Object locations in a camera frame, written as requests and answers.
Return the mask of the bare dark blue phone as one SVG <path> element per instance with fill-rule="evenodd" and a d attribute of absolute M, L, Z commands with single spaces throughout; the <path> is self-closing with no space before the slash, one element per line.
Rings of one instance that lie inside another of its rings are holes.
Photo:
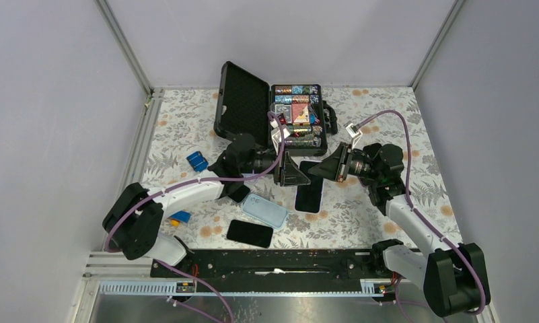
<path fill-rule="evenodd" d="M 235 187 L 228 197 L 235 203 L 241 203 L 249 194 L 250 188 L 245 185 Z"/>

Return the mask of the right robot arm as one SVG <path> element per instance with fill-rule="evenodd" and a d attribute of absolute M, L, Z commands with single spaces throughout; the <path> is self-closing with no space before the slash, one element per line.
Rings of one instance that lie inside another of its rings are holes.
<path fill-rule="evenodd" d="M 491 301 L 482 249 L 444 236 L 417 207 L 402 180 L 403 151 L 393 144 L 374 143 L 351 149 L 341 143 L 329 157 L 311 167 L 309 174 L 343 182 L 355 176 L 368 190 L 373 206 L 396 223 L 419 249 L 413 252 L 392 239 L 373 245 L 369 266 L 373 274 L 395 272 L 423 293 L 439 317 L 461 312 L 481 313 Z"/>

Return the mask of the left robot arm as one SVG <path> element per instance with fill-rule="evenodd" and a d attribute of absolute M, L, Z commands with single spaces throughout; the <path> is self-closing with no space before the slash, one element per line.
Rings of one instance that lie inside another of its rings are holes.
<path fill-rule="evenodd" d="M 105 216 L 102 227 L 108 234 L 105 248 L 121 252 L 126 259 L 147 257 L 166 263 L 178 277 L 192 270 L 188 248 L 178 238 L 164 235 L 164 219 L 202 202 L 229 197 L 241 202 L 250 189 L 244 184 L 271 175 L 279 186 L 304 186 L 310 179 L 282 147 L 262 150 L 250 134 L 238 135 L 216 162 L 196 178 L 169 188 L 144 188 L 128 185 Z"/>

